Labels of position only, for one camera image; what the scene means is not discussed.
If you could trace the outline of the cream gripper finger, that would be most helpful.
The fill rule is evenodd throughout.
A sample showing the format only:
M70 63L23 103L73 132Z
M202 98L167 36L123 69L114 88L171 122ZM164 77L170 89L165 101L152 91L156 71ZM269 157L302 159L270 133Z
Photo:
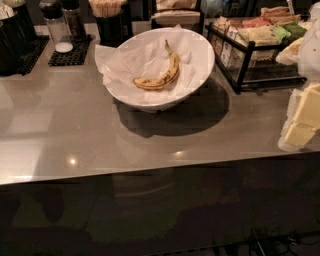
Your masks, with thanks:
M316 129L300 123L291 124L284 140L297 147L305 146L316 134Z
M293 121L311 128L320 128L320 85L303 91Z

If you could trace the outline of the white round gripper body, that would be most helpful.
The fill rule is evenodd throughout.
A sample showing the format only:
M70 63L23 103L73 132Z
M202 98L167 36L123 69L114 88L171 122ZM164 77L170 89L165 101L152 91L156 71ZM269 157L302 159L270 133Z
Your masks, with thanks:
M320 80L320 2L310 11L311 28L299 47L298 73L308 80Z

